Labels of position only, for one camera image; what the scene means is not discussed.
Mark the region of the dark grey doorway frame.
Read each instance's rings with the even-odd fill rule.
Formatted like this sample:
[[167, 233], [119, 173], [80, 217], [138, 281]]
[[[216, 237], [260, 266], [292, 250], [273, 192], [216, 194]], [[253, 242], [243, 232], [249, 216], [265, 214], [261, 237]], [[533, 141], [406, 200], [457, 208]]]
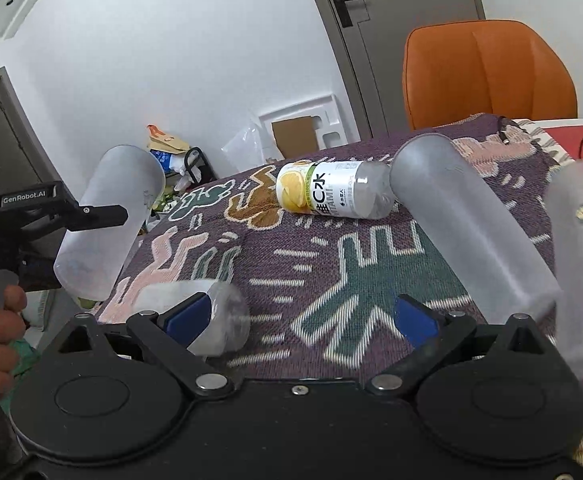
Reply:
[[18, 191], [58, 178], [7, 71], [0, 68], [0, 192]]

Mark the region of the orange leather chair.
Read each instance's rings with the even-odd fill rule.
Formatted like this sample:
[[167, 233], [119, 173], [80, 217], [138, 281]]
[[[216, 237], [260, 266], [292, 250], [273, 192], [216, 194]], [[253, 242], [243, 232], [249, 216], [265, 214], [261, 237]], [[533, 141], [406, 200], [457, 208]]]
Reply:
[[519, 21], [423, 26], [407, 36], [402, 72], [407, 122], [438, 127], [479, 113], [576, 118], [575, 84], [557, 53]]

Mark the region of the lemon vitamin water bottle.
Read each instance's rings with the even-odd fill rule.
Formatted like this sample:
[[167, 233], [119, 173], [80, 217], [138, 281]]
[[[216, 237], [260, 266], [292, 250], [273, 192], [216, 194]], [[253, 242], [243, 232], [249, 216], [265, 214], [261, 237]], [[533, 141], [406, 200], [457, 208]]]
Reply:
[[295, 214], [378, 220], [395, 204], [384, 162], [290, 162], [275, 191], [279, 206]]

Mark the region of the black rack with clutter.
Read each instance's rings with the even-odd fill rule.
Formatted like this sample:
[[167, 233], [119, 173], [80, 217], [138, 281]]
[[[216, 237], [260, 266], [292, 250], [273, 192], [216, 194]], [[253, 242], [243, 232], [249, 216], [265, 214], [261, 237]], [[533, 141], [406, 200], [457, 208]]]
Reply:
[[201, 148], [165, 133], [155, 125], [148, 125], [147, 129], [147, 148], [162, 167], [166, 186], [175, 194], [183, 194], [218, 179]]

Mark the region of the frosted plastic cup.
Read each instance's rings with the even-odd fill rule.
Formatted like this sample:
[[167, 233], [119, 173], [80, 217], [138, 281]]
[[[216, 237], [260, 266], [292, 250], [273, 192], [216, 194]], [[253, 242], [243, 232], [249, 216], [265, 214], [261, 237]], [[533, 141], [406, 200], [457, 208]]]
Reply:
[[563, 298], [523, 228], [446, 136], [403, 144], [390, 184], [488, 322], [515, 313], [539, 320]]
[[78, 201], [88, 227], [67, 231], [55, 264], [56, 278], [69, 294], [107, 299], [165, 176], [157, 159], [133, 145], [117, 145], [104, 155]]

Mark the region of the brown cardboard piece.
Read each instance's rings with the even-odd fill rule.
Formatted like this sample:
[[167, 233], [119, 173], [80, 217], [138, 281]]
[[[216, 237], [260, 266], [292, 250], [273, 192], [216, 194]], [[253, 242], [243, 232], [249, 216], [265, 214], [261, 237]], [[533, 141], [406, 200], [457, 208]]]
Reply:
[[285, 158], [312, 154], [320, 149], [311, 116], [273, 122], [272, 130], [278, 150]]

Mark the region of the white foam packaging tray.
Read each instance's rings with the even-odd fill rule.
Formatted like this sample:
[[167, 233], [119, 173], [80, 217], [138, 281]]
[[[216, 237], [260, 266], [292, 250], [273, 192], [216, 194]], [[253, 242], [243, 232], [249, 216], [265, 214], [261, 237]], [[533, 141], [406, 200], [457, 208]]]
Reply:
[[259, 117], [285, 158], [310, 155], [349, 143], [336, 98], [321, 96]]

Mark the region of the clear plastic bag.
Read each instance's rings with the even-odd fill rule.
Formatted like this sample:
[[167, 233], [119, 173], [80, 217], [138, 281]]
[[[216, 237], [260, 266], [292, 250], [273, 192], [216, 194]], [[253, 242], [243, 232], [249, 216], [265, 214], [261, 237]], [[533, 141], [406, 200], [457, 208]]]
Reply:
[[255, 124], [241, 129], [221, 148], [221, 151], [237, 172], [260, 167], [266, 163], [261, 129]]

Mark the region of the clear plastic bottle lying near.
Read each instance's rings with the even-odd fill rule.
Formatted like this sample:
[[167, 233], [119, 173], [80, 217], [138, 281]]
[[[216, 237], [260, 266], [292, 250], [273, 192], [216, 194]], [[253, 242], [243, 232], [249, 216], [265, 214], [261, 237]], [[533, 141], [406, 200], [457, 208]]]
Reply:
[[158, 326], [202, 358], [216, 358], [244, 347], [250, 311], [238, 288], [218, 280], [152, 284], [136, 298], [132, 312], [154, 311]]

